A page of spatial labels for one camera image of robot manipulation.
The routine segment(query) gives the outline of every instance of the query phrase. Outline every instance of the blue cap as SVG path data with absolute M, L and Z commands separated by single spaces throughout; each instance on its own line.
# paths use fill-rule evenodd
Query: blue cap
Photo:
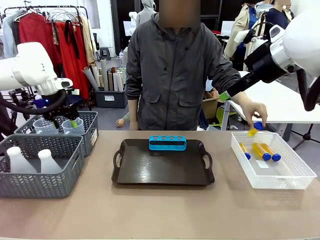
M 276 153 L 275 155 L 272 156 L 272 160 L 275 162 L 280 161 L 280 159 L 281 159 L 281 156 L 278 153 Z
M 269 161 L 271 159 L 271 154 L 270 153 L 265 153 L 262 156 L 263 160 Z
M 262 122 L 260 122 L 260 121 L 255 122 L 253 124 L 253 126 L 255 129 L 258 129 L 259 131 L 262 131 L 265 129 L 264 126 L 262 125 Z
M 246 158 L 249 160 L 251 158 L 251 155 L 249 153 L 245 153 Z

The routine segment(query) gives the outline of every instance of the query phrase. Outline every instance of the hand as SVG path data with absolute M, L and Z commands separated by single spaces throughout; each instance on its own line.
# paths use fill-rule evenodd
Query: hand
M 248 122 L 248 124 L 251 128 L 254 127 L 254 121 L 252 120 L 253 116 L 255 116 L 258 119 L 262 119 L 263 126 L 264 127 L 266 126 L 267 117 L 268 117 L 266 105 L 264 105 L 263 103 L 259 103 L 259 102 L 248 101 L 248 102 L 244 103 L 241 106 L 241 108 L 242 108 L 243 114 L 246 118 L 246 121 Z
M 116 126 L 122 128 L 125 125 L 125 120 L 123 118 L 116 121 Z
M 130 120 L 130 130 L 131 131 L 138 131 L 139 130 L 138 121 Z

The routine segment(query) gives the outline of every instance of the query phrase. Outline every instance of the tripod stand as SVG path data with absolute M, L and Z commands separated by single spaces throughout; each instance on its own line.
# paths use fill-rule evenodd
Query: tripod stand
M 297 135 L 299 135 L 299 136 L 301 136 L 301 137 L 303 138 L 303 140 L 302 140 L 301 142 L 299 142 L 299 143 L 297 144 L 297 146 L 295 146 L 295 147 L 293 148 L 294 151 L 295 151 L 301 144 L 303 144 L 305 141 L 314 141 L 314 142 L 320 144 L 320 141 L 317 141 L 317 140 L 311 138 L 311 130 L 312 130 L 313 126 L 314 126 L 314 124 L 311 124 L 311 126 L 310 126 L 310 128 L 309 128 L 309 131 L 308 131 L 305 135 L 302 135 L 301 133 L 298 133 L 298 132 L 296 132 L 296 131 L 292 131 L 294 134 L 297 134 Z

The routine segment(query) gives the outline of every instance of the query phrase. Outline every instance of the white plastic basket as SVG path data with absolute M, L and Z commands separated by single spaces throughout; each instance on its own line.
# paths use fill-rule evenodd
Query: white plastic basket
M 251 154 L 248 160 L 239 143 Z M 252 152 L 253 143 L 267 144 L 281 160 L 263 161 Z M 277 134 L 259 132 L 249 137 L 248 132 L 233 132 L 231 147 L 254 189 L 306 189 L 317 175 Z

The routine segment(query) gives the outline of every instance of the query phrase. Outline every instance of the jacket pocket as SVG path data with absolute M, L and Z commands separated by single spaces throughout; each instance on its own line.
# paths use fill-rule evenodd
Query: jacket pocket
M 146 91 L 143 93 L 139 104 L 138 120 L 143 130 L 155 130 L 161 127 L 160 117 L 164 115 L 160 107 L 159 93 Z
M 176 111 L 177 130 L 191 131 L 197 128 L 202 98 L 199 100 L 197 98 L 179 97 L 179 106 Z

